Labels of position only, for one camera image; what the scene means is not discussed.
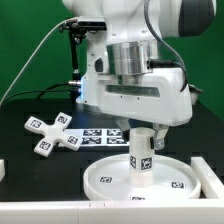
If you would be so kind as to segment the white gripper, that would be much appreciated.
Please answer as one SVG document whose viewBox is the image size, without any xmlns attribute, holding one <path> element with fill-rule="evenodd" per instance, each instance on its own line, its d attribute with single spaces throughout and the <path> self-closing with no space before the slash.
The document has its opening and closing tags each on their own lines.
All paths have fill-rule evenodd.
<svg viewBox="0 0 224 224">
<path fill-rule="evenodd" d="M 156 68 L 137 78 L 138 83 L 132 85 L 119 85 L 116 76 L 99 80 L 97 106 L 105 114 L 157 123 L 153 124 L 154 148 L 162 150 L 168 126 L 185 124 L 192 117 L 189 88 L 182 89 L 184 81 L 180 68 Z M 116 124 L 122 138 L 128 140 L 129 120 L 118 118 Z"/>
</svg>

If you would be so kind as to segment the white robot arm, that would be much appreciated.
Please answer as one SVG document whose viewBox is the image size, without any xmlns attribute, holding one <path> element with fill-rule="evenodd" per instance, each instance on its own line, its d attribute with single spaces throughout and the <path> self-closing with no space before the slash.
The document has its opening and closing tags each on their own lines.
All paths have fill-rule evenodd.
<svg viewBox="0 0 224 224">
<path fill-rule="evenodd" d="M 182 58 L 159 58 L 166 37 L 203 33 L 216 0 L 62 0 L 87 38 L 87 70 L 77 104 L 125 120 L 153 124 L 154 148 L 164 147 L 171 126 L 192 117 L 196 88 Z"/>
</svg>

